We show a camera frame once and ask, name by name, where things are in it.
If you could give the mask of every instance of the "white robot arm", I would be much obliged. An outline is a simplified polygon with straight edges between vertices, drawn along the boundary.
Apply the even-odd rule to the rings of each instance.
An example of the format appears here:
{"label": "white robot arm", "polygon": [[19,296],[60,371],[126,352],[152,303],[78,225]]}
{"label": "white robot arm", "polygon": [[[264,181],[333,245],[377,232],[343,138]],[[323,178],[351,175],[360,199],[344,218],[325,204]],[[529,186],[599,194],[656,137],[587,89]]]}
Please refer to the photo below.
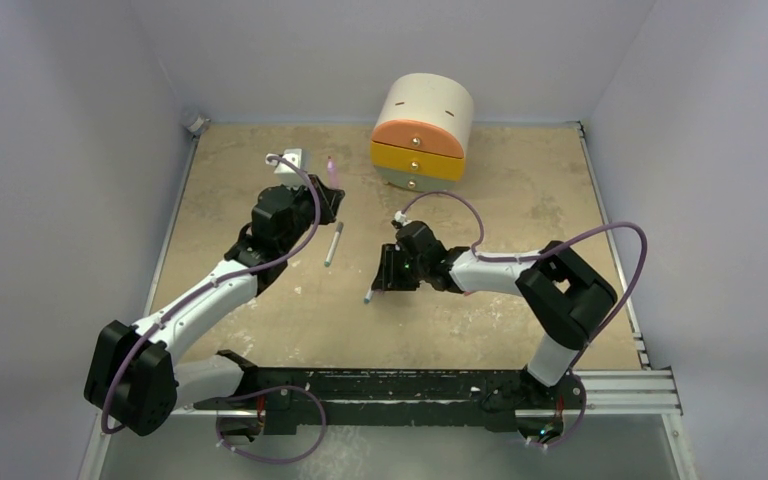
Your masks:
{"label": "white robot arm", "polygon": [[[457,294],[480,291],[525,298],[546,331],[524,372],[544,387],[555,386],[597,333],[617,294],[572,249],[544,255],[478,254],[470,247],[446,249],[424,222],[396,214],[396,243],[381,247],[371,290],[416,290],[420,282]],[[559,283],[568,282],[566,290]]]}
{"label": "white robot arm", "polygon": [[157,429],[180,406],[224,397],[243,371],[233,354],[178,365],[196,340],[235,308],[268,288],[313,232],[336,220],[345,192],[305,170],[301,149],[268,155],[281,185],[263,190],[251,223],[207,277],[156,313],[131,326],[118,321],[99,334],[84,398],[139,435]]}

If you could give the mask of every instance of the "stained surface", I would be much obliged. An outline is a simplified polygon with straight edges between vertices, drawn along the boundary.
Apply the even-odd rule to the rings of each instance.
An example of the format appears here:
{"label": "stained surface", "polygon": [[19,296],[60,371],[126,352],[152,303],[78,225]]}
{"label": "stained surface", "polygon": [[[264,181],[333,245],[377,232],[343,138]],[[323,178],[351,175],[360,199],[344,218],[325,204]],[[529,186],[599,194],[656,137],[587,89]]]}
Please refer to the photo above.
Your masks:
{"label": "stained surface", "polygon": [[[201,280],[250,221],[257,194],[276,179],[268,152],[302,147],[309,170],[327,179],[331,155],[346,199],[345,229],[334,263],[323,266],[334,226],[310,245],[265,293],[232,312],[185,356],[232,349],[261,365],[401,368],[520,368],[543,330],[519,297],[434,291],[389,292],[364,305],[380,245],[392,242],[393,214],[415,195],[386,185],[368,158],[371,127],[215,125],[201,139],[184,191],[154,309]],[[469,199],[487,229],[480,248],[523,252],[601,224],[577,132],[565,128],[476,127],[463,179],[453,191]],[[478,228],[452,199],[417,203],[412,219],[428,223],[447,247],[469,245]],[[604,236],[576,251],[620,283]],[[586,369],[638,369],[626,315],[591,345]]]}

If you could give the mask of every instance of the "cable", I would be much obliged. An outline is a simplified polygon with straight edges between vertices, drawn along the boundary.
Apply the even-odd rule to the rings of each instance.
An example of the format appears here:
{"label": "cable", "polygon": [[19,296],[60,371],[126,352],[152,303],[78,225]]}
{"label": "cable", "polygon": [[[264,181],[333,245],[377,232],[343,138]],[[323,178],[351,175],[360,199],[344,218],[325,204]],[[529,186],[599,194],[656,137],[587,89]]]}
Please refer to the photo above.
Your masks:
{"label": "cable", "polygon": [[[637,286],[637,281],[640,280],[640,274],[643,273],[643,264],[646,262],[646,255],[649,253],[649,240],[646,238],[646,233],[643,231],[642,228],[640,228],[639,225],[631,222],[615,222],[615,223],[609,223],[608,225],[604,225],[604,226],[607,227],[612,225],[613,225],[612,228],[626,227],[634,230],[637,233],[637,235],[640,237],[640,255],[637,258],[637,265],[634,267],[634,273],[631,275],[631,280],[629,280],[628,286],[626,287],[625,292],[623,292],[622,296],[617,301],[617,304],[614,306],[614,309],[611,310],[611,312],[608,313],[608,316],[606,316],[605,319],[602,320],[602,323],[600,323],[599,326],[596,327],[596,330],[593,332],[593,335],[590,336],[588,345],[591,341],[593,341],[594,338],[596,338],[597,335],[602,333],[602,330],[604,330],[605,327],[608,326],[608,323],[610,323],[611,320],[613,320],[614,317],[616,317],[617,314],[620,313],[620,311],[623,309],[625,304],[628,302],[628,299],[631,298],[631,292],[634,291],[634,287]],[[584,232],[583,234],[579,235],[578,237],[582,237],[582,238],[578,241],[584,240],[585,238],[589,238],[592,235],[599,233],[599,232],[594,232],[592,235],[583,236],[593,230]],[[548,254],[553,250],[555,249],[553,248],[547,251],[546,253]],[[572,367],[575,366],[575,364],[578,363],[578,361],[581,359],[581,356],[584,355],[585,350],[587,350],[587,345],[585,345],[584,348],[579,350],[578,355],[576,355],[575,358],[573,358],[572,363],[570,364],[570,370],[572,369]]]}
{"label": "cable", "polygon": [[462,204],[464,204],[466,206],[466,208],[468,208],[469,211],[472,212],[472,216],[474,216],[475,217],[475,221],[478,222],[478,240],[473,242],[472,245],[469,246],[469,249],[472,251],[473,255],[478,257],[478,255],[475,253],[475,247],[481,245],[481,242],[484,241],[484,222],[481,220],[481,215],[478,214],[478,210],[476,210],[475,207],[473,207],[472,204],[469,203],[469,201],[467,199],[465,199],[464,197],[458,195],[457,193],[447,192],[445,190],[435,190],[433,192],[421,193],[421,194],[417,195],[416,197],[414,197],[413,200],[408,202],[407,205],[405,205],[405,207],[402,209],[402,213],[407,215],[408,209],[410,207],[412,207],[413,204],[417,202],[417,200],[419,200],[420,198],[425,198],[425,197],[427,197],[429,195],[444,195],[444,196],[447,196],[447,197],[452,197],[455,200],[457,200],[457,201],[461,202]]}
{"label": "cable", "polygon": [[216,438],[219,440],[219,443],[217,443],[216,446],[222,445],[223,447],[230,450],[231,453],[236,453],[241,457],[245,457],[250,460],[256,460],[258,462],[268,463],[270,465],[287,465],[289,463],[298,462],[299,460],[302,460],[310,456],[310,454],[313,453],[319,447],[319,444],[322,443],[322,439],[325,438],[325,429],[326,429],[325,407],[322,406],[322,402],[320,402],[319,399],[316,398],[314,394],[310,393],[304,388],[297,387],[295,385],[281,385],[278,387],[266,388],[253,393],[247,393],[245,395],[240,395],[237,397],[229,397],[229,398],[226,398],[225,400],[227,401],[248,400],[250,398],[254,398],[259,395],[266,395],[267,393],[277,392],[279,390],[295,390],[297,392],[303,393],[307,395],[311,400],[313,400],[313,403],[316,405],[317,410],[319,410],[319,418],[322,421],[320,423],[321,427],[319,429],[319,436],[316,437],[316,441],[313,442],[313,445],[311,445],[310,448],[296,455],[295,457],[290,457],[290,458],[272,458],[272,457],[263,457],[260,455],[255,455],[254,453],[250,453],[245,450],[238,449],[237,447],[228,443],[227,440],[225,440],[225,437],[222,436],[222,430],[220,429],[220,421],[222,420],[221,417],[216,419]]}
{"label": "cable", "polygon": [[310,177],[308,177],[308,175],[303,170],[296,167],[291,162],[285,160],[280,155],[274,155],[274,154],[268,155],[266,159],[274,160],[286,165],[290,170],[295,172],[296,175],[301,177],[305,186],[308,188],[308,190],[310,190],[311,196],[313,197],[314,218],[313,218],[313,225],[311,226],[310,232],[307,234],[307,237],[305,237],[305,239],[302,240],[301,243],[299,243],[294,249],[290,250],[286,255],[279,257],[275,260],[272,260],[271,262],[266,262],[262,265],[245,268],[242,270],[238,270],[236,272],[226,273],[225,275],[216,277],[215,281],[202,284],[200,287],[193,290],[191,293],[187,294],[185,297],[181,298],[180,301],[178,301],[177,303],[169,307],[169,310],[167,310],[165,313],[163,313],[160,316],[160,321],[158,323],[155,323],[151,327],[149,327],[149,329],[137,340],[137,342],[134,343],[134,346],[131,347],[131,350],[128,352],[127,355],[125,355],[125,359],[122,360],[121,364],[119,364],[119,369],[116,370],[116,374],[113,375],[113,380],[110,382],[110,387],[107,388],[107,395],[105,395],[104,397],[104,406],[101,409],[101,431],[102,432],[106,434],[113,434],[125,428],[124,424],[120,424],[112,428],[109,426],[110,408],[113,405],[113,394],[116,391],[116,387],[119,386],[119,382],[122,381],[122,377],[125,375],[125,371],[128,369],[128,365],[131,364],[131,361],[140,351],[140,349],[145,344],[145,342],[148,341],[148,339],[151,338],[151,336],[154,335],[161,328],[161,325],[165,325],[166,322],[168,322],[173,315],[180,312],[181,309],[189,305],[193,300],[200,297],[208,290],[218,288],[219,285],[222,284],[223,282],[234,279],[234,278],[239,278],[245,275],[257,273],[263,270],[267,270],[276,265],[286,262],[287,260],[295,256],[297,253],[299,253],[304,247],[306,247],[307,244],[310,243],[313,236],[316,234],[316,229],[319,226],[321,209],[319,204],[319,194],[316,192],[316,188],[313,186],[313,182],[310,181]]}

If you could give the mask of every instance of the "white wall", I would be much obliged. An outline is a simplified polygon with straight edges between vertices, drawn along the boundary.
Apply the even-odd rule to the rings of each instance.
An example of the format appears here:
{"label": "white wall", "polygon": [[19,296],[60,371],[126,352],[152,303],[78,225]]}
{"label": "white wall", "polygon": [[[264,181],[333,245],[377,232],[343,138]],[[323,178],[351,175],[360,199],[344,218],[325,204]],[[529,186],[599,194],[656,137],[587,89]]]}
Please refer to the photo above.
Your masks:
{"label": "white wall", "polygon": [[186,145],[127,0],[0,0],[0,478],[75,478],[100,328],[141,313]]}
{"label": "white wall", "polygon": [[635,306],[703,478],[768,478],[768,1],[659,0],[588,141],[608,212],[650,235]]}
{"label": "white wall", "polygon": [[406,73],[476,119],[580,120],[654,0],[134,0],[179,95],[223,121],[372,121]]}

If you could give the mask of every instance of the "enclosure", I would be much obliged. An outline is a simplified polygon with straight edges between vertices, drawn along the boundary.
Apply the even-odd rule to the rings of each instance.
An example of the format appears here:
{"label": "enclosure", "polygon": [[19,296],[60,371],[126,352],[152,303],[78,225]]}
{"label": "enclosure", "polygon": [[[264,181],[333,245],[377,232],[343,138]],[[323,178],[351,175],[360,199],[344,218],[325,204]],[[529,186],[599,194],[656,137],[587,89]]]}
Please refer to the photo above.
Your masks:
{"label": "enclosure", "polygon": [[[334,264],[323,228],[187,359],[522,368],[542,330],[510,295],[361,302],[414,196],[369,161],[387,91],[413,72],[474,99],[451,190],[484,217],[483,249],[616,220],[648,235],[633,307],[577,366],[595,396],[570,442],[543,455],[481,428],[338,425],[310,458],[272,467],[214,448],[215,411],[100,434],[81,395],[99,331],[203,278],[275,183],[264,156],[291,147],[323,178],[329,156],[339,166]],[[189,106],[213,121],[203,135],[180,124]],[[456,202],[416,209],[447,246],[474,240]],[[617,231],[576,250],[622,292],[639,246]],[[526,474],[768,478],[768,2],[0,0],[0,476]]]}

